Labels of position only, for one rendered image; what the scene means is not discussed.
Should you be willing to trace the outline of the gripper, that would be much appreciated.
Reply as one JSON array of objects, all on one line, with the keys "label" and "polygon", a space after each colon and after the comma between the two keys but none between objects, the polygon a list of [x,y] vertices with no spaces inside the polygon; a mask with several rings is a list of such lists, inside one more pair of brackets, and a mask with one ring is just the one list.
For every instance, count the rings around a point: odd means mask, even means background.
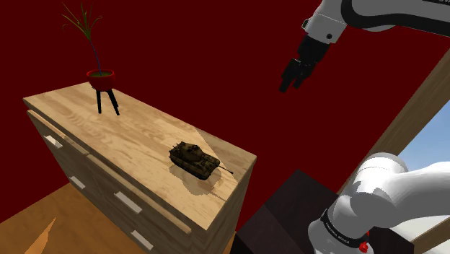
[{"label": "gripper", "polygon": [[281,75],[279,91],[286,92],[291,84],[298,89],[312,74],[316,64],[324,58],[329,47],[329,44],[305,35],[297,50],[299,57],[292,58]]}]

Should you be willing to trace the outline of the wooden chest of drawers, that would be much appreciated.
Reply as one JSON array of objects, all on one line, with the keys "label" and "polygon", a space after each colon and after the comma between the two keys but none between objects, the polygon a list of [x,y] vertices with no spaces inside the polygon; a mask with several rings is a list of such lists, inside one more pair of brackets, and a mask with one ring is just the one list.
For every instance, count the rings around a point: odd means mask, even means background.
[{"label": "wooden chest of drawers", "polygon": [[[127,254],[223,254],[255,155],[120,91],[88,83],[26,97],[30,120],[71,184],[136,246]],[[169,158],[185,142],[220,162],[200,180]]]}]

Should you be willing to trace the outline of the camouflage toy tank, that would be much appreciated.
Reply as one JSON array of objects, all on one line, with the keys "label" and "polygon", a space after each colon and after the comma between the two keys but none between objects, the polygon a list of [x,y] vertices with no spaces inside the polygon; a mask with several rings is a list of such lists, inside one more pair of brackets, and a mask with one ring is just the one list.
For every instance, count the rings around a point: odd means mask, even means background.
[{"label": "camouflage toy tank", "polygon": [[200,180],[207,180],[212,172],[220,167],[233,174],[231,170],[221,166],[221,161],[206,154],[198,145],[181,141],[169,150],[170,160]]}]

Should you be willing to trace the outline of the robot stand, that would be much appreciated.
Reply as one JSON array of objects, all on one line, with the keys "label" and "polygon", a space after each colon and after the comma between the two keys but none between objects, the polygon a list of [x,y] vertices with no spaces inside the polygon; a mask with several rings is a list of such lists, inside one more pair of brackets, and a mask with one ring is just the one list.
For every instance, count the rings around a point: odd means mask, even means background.
[{"label": "robot stand", "polygon": [[[237,232],[230,254],[314,254],[314,246],[329,238],[327,230],[314,233],[314,243],[308,236],[311,222],[325,209],[336,211],[329,215],[332,225],[347,237],[369,233],[366,254],[414,254],[414,245],[388,228],[378,228],[367,220],[353,218],[348,203],[336,203],[338,195],[301,170],[287,181],[257,210]],[[351,254],[361,253],[358,248]]]}]

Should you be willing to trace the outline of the window with wooden frame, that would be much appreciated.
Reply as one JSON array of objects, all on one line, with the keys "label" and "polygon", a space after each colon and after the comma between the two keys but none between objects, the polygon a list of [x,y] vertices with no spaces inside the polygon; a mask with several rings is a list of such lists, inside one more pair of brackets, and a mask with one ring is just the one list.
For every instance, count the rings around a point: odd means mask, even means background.
[{"label": "window with wooden frame", "polygon": [[[450,100],[450,49],[369,150],[398,155]],[[439,222],[410,242],[413,254],[423,254],[450,239],[450,218]]]}]

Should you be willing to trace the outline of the red potted plant on stand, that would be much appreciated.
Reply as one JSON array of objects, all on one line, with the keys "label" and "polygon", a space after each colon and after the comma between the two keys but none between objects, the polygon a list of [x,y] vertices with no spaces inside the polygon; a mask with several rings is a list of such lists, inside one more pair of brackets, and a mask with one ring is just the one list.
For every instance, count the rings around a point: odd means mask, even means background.
[{"label": "red potted plant on stand", "polygon": [[91,21],[92,18],[92,7],[87,11],[84,9],[83,4],[80,3],[81,17],[78,18],[64,3],[63,7],[70,15],[68,17],[65,14],[62,14],[62,17],[66,18],[71,24],[73,24],[76,28],[78,28],[81,33],[86,37],[89,41],[89,44],[94,51],[95,60],[97,63],[97,68],[86,73],[87,81],[90,83],[91,87],[95,90],[96,93],[96,102],[97,102],[97,111],[99,114],[102,113],[102,96],[101,94],[105,92],[110,99],[113,110],[116,115],[120,115],[119,104],[117,99],[115,98],[113,88],[116,85],[116,75],[113,70],[104,69],[101,67],[100,60],[97,54],[97,50],[92,42],[92,28],[94,24],[102,19],[101,16],[95,18]]}]

